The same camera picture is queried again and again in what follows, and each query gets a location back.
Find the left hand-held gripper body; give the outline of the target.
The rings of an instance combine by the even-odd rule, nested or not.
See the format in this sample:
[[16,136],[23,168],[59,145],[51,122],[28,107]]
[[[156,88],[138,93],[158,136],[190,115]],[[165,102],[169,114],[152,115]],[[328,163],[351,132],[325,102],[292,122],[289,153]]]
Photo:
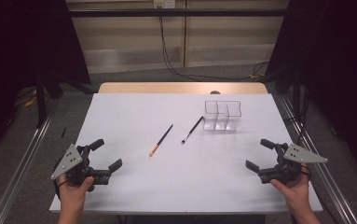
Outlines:
[[89,166],[89,153],[91,152],[89,145],[76,146],[70,145],[65,153],[56,162],[53,173],[50,177],[54,181],[55,190],[58,188],[58,178],[66,174],[69,182],[80,186],[86,177],[92,176],[94,182],[89,188],[89,191],[94,190],[95,185],[107,185],[111,173],[109,170],[94,170]]

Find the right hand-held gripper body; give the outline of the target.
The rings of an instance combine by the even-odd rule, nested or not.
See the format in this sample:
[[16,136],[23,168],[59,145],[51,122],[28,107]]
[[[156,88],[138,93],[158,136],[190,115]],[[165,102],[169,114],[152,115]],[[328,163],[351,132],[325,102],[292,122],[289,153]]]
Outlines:
[[327,163],[328,159],[296,144],[275,144],[277,164],[272,168],[259,169],[257,173],[263,184],[277,179],[283,184],[294,181],[301,172],[302,163]]

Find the black brush with orange tip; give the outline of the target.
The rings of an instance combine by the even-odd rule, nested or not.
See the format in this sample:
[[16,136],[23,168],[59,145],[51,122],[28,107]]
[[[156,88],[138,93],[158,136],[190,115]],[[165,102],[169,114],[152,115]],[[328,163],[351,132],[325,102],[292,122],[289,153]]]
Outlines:
[[168,130],[160,137],[158,142],[154,145],[154,147],[151,149],[151,151],[148,153],[149,157],[153,157],[155,152],[157,151],[158,147],[161,145],[161,143],[164,141],[165,137],[168,135],[168,133],[171,131],[173,127],[173,124],[168,128]]

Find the clear acrylic organizer box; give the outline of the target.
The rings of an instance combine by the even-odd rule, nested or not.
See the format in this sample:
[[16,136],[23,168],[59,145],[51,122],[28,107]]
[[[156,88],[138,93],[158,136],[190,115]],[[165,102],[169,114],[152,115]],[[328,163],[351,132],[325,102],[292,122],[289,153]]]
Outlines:
[[207,131],[235,131],[240,123],[240,101],[206,101],[203,129]]

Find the black brush with silver ferrule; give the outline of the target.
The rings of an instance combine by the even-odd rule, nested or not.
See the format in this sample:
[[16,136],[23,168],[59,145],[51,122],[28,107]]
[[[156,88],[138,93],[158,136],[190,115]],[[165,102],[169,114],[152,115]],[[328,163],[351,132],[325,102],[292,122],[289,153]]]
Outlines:
[[203,116],[201,116],[196,123],[193,125],[193,127],[190,129],[190,131],[188,132],[188,134],[185,136],[185,138],[181,141],[181,144],[184,145],[185,142],[187,141],[187,139],[189,138],[189,136],[196,130],[196,128],[199,126],[199,124],[201,123],[201,121],[204,119]]

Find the person's right hand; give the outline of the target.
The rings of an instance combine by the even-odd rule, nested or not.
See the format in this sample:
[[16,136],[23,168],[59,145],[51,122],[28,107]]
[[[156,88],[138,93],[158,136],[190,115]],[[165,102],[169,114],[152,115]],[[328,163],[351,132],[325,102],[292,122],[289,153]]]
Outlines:
[[301,172],[294,181],[283,184],[277,179],[271,179],[270,184],[284,196],[290,212],[311,209],[309,205],[309,168],[304,163],[301,164]]

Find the person's left hand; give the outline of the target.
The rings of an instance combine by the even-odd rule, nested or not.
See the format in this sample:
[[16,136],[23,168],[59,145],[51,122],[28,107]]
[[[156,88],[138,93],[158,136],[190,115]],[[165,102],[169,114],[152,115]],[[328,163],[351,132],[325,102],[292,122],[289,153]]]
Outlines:
[[82,209],[86,200],[86,193],[92,186],[94,178],[88,176],[80,186],[72,185],[66,175],[61,175],[58,181],[60,200],[63,209]]

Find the white table cover board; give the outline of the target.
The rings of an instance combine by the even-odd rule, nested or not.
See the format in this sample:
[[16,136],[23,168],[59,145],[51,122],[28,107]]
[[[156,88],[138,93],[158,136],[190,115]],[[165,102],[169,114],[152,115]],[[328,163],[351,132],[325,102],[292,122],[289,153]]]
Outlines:
[[[281,212],[285,202],[263,184],[246,161],[262,168],[276,164],[277,154],[262,139],[290,143],[280,112],[269,94],[220,95],[240,101],[235,131],[206,131],[200,123],[184,145],[211,94],[123,94],[93,96],[77,144],[98,139],[90,164],[105,169],[123,165],[106,186],[86,199],[88,212],[111,214],[266,214]],[[173,124],[153,157],[148,153]]]

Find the wooden table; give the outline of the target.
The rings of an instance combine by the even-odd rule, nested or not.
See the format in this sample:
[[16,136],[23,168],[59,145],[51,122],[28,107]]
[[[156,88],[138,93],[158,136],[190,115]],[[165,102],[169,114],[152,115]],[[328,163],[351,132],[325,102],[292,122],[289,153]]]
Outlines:
[[267,94],[258,82],[105,82],[99,93]]

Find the black curtain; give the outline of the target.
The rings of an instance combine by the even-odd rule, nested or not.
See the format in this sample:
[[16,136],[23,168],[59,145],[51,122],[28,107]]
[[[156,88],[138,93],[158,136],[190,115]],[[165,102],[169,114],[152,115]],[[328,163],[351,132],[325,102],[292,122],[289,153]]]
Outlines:
[[266,78],[298,79],[357,159],[357,0],[289,0]]
[[66,0],[0,0],[0,137],[17,94],[39,76],[90,83]]

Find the aluminium floor rail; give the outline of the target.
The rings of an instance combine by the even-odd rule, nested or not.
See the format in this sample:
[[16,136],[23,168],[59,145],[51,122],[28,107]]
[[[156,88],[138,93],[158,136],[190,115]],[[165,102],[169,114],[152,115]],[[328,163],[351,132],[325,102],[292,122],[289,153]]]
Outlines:
[[[310,152],[318,153],[317,148],[315,147],[312,139],[310,138],[308,132],[306,131],[304,125],[297,120],[294,115],[294,106],[286,96],[281,96],[281,104],[283,105],[284,110],[290,118],[293,119],[293,126],[295,131],[298,134],[298,143],[301,143],[305,149],[308,149]],[[327,165],[325,163],[319,163],[314,165],[314,169],[319,175],[325,189],[330,196],[333,205],[335,206],[339,216],[342,219],[344,224],[357,224],[357,218],[355,217],[349,202],[346,197],[340,190],[335,179],[332,177]]]
[[57,110],[58,102],[54,102],[49,107],[49,112],[46,115],[45,120],[41,123],[39,128],[34,131],[34,136],[26,148],[26,151],[19,163],[14,175],[9,179],[8,185],[0,197],[0,224],[4,224],[9,210],[14,203],[24,178],[26,177],[29,168],[34,160],[34,157],[40,148],[45,134],[48,131],[49,124]]

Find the black stand post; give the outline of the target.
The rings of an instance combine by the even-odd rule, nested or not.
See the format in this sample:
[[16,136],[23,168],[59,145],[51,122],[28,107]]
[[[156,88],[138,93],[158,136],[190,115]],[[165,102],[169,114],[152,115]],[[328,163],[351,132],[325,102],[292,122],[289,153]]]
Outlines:
[[44,85],[41,74],[36,77],[36,101],[38,110],[37,128],[40,128],[47,118]]
[[295,118],[297,120],[301,120],[301,114],[300,114],[300,69],[296,68],[295,70],[295,82],[293,86],[293,109],[294,109],[294,114]]

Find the black horizontal frame bar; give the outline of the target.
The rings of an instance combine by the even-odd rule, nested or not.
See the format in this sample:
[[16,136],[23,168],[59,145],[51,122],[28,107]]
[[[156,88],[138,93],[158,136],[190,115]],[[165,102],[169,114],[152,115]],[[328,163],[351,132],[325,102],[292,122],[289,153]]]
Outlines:
[[72,17],[283,17],[287,10],[260,9],[71,9]]

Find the white wall power outlet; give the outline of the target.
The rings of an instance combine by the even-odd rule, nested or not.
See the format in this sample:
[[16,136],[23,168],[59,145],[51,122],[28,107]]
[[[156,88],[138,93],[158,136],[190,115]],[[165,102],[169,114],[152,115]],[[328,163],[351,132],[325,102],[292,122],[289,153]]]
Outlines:
[[175,8],[175,0],[153,0],[154,8]]

